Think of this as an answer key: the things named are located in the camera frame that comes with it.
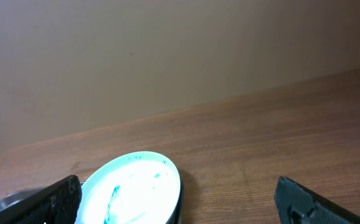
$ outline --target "black plastic part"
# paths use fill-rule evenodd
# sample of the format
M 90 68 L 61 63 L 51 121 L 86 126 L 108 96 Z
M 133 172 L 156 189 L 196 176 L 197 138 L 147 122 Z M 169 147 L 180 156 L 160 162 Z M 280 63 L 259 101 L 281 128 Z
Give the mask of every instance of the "black plastic part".
M 279 178 L 275 189 L 274 201 L 281 224 L 360 224 L 359 216 L 314 193 L 288 177 Z
M 79 179 L 70 175 L 1 211 L 0 224 L 74 223 L 81 199 Z

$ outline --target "beige wall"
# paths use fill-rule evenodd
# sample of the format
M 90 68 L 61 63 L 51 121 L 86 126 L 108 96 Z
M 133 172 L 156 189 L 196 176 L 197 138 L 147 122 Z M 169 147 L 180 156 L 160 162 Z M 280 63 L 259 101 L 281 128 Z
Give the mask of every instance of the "beige wall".
M 358 67 L 355 0 L 0 0 L 0 149 Z

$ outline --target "wood grain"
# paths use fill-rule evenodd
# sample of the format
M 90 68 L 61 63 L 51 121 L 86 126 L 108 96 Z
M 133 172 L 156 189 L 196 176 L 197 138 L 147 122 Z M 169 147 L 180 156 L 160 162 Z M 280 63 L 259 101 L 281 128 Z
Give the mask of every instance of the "wood grain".
M 0 198 L 134 151 L 177 165 L 185 223 L 279 223 L 280 175 L 360 215 L 360 71 L 0 151 Z

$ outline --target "white dish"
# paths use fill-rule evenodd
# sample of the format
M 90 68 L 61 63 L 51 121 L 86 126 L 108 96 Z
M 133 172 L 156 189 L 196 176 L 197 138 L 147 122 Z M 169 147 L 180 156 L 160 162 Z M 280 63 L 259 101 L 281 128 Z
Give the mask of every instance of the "white dish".
M 180 188 L 179 172 L 164 155 L 126 154 L 99 168 L 83 184 L 75 223 L 165 224 L 176 208 Z

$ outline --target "wooden table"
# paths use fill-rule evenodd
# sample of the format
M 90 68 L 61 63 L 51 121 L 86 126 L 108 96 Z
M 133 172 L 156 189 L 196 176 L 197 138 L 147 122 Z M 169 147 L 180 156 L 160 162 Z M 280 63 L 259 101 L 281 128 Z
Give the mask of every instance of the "wooden table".
M 177 165 L 185 223 L 279 223 L 280 175 L 360 215 L 360 71 L 0 151 L 0 198 L 134 151 Z

